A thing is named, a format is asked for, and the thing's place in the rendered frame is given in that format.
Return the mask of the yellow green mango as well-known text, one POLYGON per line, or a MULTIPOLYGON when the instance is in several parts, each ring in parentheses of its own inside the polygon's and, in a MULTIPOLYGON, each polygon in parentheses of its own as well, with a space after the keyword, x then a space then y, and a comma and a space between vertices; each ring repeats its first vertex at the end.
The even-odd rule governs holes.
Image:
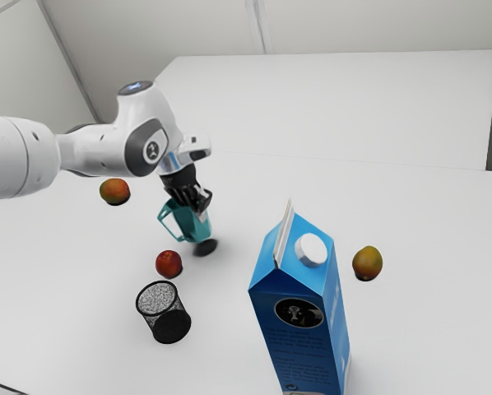
POLYGON ((372 281, 383 270, 383 256, 374 246, 365 246, 353 257, 352 268, 358 280, 372 281))

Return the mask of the blue milk carton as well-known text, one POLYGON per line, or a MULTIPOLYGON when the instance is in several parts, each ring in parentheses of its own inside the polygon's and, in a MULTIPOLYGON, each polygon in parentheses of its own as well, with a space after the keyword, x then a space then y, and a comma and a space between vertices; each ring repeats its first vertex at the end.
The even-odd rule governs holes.
POLYGON ((333 239, 287 205, 249 284, 283 395, 347 395, 350 341, 333 239))

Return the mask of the orange green mango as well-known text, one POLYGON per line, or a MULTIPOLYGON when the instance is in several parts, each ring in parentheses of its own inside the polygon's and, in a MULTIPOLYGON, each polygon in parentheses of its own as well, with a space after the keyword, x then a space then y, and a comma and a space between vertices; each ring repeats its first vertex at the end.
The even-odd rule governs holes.
POLYGON ((124 204, 131 196, 128 183, 120 178, 106 179, 99 187, 100 197, 109 205, 124 204))

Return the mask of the teal faceted mug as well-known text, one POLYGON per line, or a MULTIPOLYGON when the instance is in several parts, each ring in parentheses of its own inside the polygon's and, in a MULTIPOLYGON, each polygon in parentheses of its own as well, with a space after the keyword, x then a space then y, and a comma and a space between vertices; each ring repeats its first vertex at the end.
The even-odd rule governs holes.
POLYGON ((161 208, 157 220, 179 242, 199 244, 211 237, 207 213, 195 214, 189 206, 180 206, 172 198, 161 208))

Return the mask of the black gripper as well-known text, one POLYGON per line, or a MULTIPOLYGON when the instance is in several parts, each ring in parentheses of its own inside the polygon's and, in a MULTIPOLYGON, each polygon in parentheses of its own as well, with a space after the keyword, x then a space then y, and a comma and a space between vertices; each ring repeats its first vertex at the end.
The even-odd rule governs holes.
POLYGON ((212 191, 199 187, 194 164, 187 165, 175 173, 161 175, 160 180, 164 190, 177 204, 193 205, 196 213, 203 213, 209 207, 212 191))

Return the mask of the black mesh pen holder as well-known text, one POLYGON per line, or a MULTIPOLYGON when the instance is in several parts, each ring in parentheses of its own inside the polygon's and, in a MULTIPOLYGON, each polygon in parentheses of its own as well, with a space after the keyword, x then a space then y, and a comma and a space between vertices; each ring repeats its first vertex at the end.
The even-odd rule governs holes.
POLYGON ((145 286, 137 295, 136 309, 161 344, 179 342, 191 329, 191 317, 171 281, 154 281, 145 286))

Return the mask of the red peach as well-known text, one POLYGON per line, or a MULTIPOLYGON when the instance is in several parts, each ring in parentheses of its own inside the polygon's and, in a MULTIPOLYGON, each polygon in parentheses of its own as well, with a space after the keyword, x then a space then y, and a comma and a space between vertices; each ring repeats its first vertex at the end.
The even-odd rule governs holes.
POLYGON ((155 259, 155 269, 164 278, 175 278, 183 270, 182 258, 174 250, 164 250, 155 259))

